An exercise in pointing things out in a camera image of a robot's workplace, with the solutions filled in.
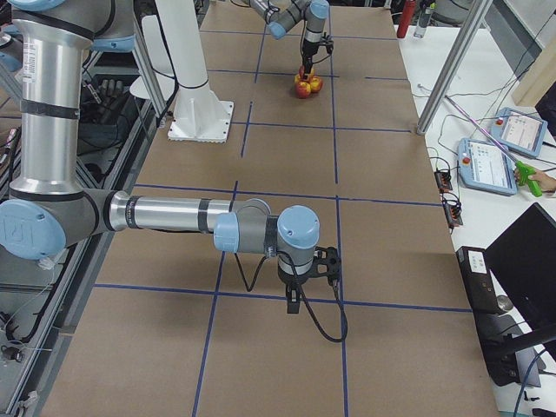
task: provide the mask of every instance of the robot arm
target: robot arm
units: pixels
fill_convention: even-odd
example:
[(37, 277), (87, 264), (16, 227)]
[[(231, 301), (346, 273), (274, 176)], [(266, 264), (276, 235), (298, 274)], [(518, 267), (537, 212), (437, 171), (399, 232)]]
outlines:
[[(94, 7), (90, 0), (10, 2), (17, 7), (12, 17), (23, 34), (24, 51), (21, 174), (10, 184), (10, 199), (0, 204), (0, 244), (8, 251), (36, 260), (89, 236), (125, 228), (212, 233), (219, 250), (279, 258), (288, 311), (299, 309), (298, 290), (302, 295), (308, 278), (327, 276), (337, 286), (340, 260), (335, 249), (316, 247), (320, 224), (309, 208), (293, 206), (274, 216), (260, 200), (150, 198), (83, 189), (76, 181), (83, 53), (91, 47), (133, 48), (132, 2), (98, 0)], [(290, 6), (297, 11), (285, 13), (293, 18), (275, 9), (266, 18), (284, 30), (307, 18), (307, 45), (314, 47), (328, 4), (310, 4)]]
[(321, 46), (332, 54), (334, 42), (324, 33), (329, 11), (327, 0), (292, 0), (284, 10), (276, 7), (269, 0), (242, 0), (246, 5), (264, 19), (274, 39), (282, 39), (300, 21), (305, 21), (303, 42), (301, 45), (301, 64), (303, 73), (310, 74), (313, 68), (313, 56)]

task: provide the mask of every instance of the red fire extinguisher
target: red fire extinguisher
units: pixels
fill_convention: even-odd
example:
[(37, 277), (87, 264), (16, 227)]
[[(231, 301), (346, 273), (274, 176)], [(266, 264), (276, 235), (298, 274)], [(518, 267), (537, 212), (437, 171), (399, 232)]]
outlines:
[(403, 6), (403, 11), (401, 12), (400, 23), (398, 24), (398, 38), (402, 39), (406, 37), (407, 28), (411, 23), (411, 18), (414, 16), (416, 0), (406, 0)]

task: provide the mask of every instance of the screen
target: screen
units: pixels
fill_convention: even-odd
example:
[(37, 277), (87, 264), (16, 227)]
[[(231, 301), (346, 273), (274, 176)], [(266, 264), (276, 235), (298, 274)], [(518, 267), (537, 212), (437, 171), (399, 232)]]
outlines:
[(511, 111), (502, 139), (521, 148), (533, 150), (541, 128), (542, 121)]
[[(556, 323), (556, 222), (538, 203), (486, 249), (485, 258), (533, 330)], [(556, 360), (556, 341), (545, 347)]]
[(506, 189), (510, 187), (506, 158), (500, 149), (487, 143), (469, 142), (469, 151), (473, 164), (473, 179), (476, 182)]

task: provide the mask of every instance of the hand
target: hand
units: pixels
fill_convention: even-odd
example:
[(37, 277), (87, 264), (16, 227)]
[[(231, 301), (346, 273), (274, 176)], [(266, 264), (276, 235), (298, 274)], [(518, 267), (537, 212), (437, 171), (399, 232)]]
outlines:
[[(516, 169), (513, 172), (516, 181), (520, 180), (520, 172)], [(534, 180), (539, 183), (540, 189), (545, 192), (552, 193), (556, 191), (556, 179), (549, 176), (546, 172), (540, 169), (535, 169), (535, 173), (529, 176), (530, 180)]]

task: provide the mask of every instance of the metal pole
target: metal pole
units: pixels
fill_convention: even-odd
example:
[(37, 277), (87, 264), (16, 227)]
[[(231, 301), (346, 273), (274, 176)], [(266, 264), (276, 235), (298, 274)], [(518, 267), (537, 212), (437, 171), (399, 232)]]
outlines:
[(419, 123), (417, 124), (418, 135), (425, 135), (425, 133), (427, 133), (428, 127), (433, 121), (436, 111), (440, 107), (442, 98), (444, 98), (444, 95), (450, 87), (450, 83), (452, 82), (456, 71), (460, 67), (461, 60), (466, 54), (477, 29), (480, 27), (480, 24), (482, 23), (483, 18), (492, 3), (493, 0), (475, 0), (473, 2), (473, 6), (469, 10), (469, 15), (463, 23), (463, 27), (460, 29), (458, 37), (456, 37), (455, 42), (453, 43), (446, 63), (438, 75), (433, 91), (431, 92), (427, 104), (420, 115)]
[(23, 88), (16, 78), (0, 63), (0, 87), (4, 89), (8, 96), (17, 104), (21, 104), (23, 98)]
[(141, 28), (135, 16), (133, 16), (133, 24), (136, 33), (136, 46), (133, 49), (133, 57), (136, 60), (137, 67), (139, 68), (139, 73), (145, 83), (147, 92), (149, 93), (150, 101), (153, 103), (155, 108), (156, 117), (164, 116), (162, 113), (166, 108), (166, 103), (164, 101), (164, 96), (162, 95), (162, 90), (160, 89), (160, 84), (156, 78), (156, 74), (153, 71), (153, 66), (149, 58), (149, 53), (147, 52), (147, 44), (145, 39), (142, 37)]
[(469, 122), (471, 122), (473, 124), (473, 126), (475, 128), (477, 128), (480, 133), (482, 133), (483, 135), (485, 135), (488, 140), (490, 142), (493, 143), (494, 146), (496, 146), (496, 148), (500, 149), (500, 151), (506, 155), (508, 158), (510, 158), (512, 161), (517, 162), (518, 158), (516, 158), (515, 156), (513, 156), (512, 154), (510, 154), (506, 148), (504, 148), (504, 145), (502, 145), (500, 142), (498, 142), (490, 133), (487, 132), (487, 130), (485, 128), (483, 128), (479, 122), (477, 122), (475, 119), (473, 119), (458, 103), (456, 103), (454, 100), (452, 100), (450, 97), (448, 96), (444, 96), (444, 98), (446, 98), (450, 104), (452, 104)]

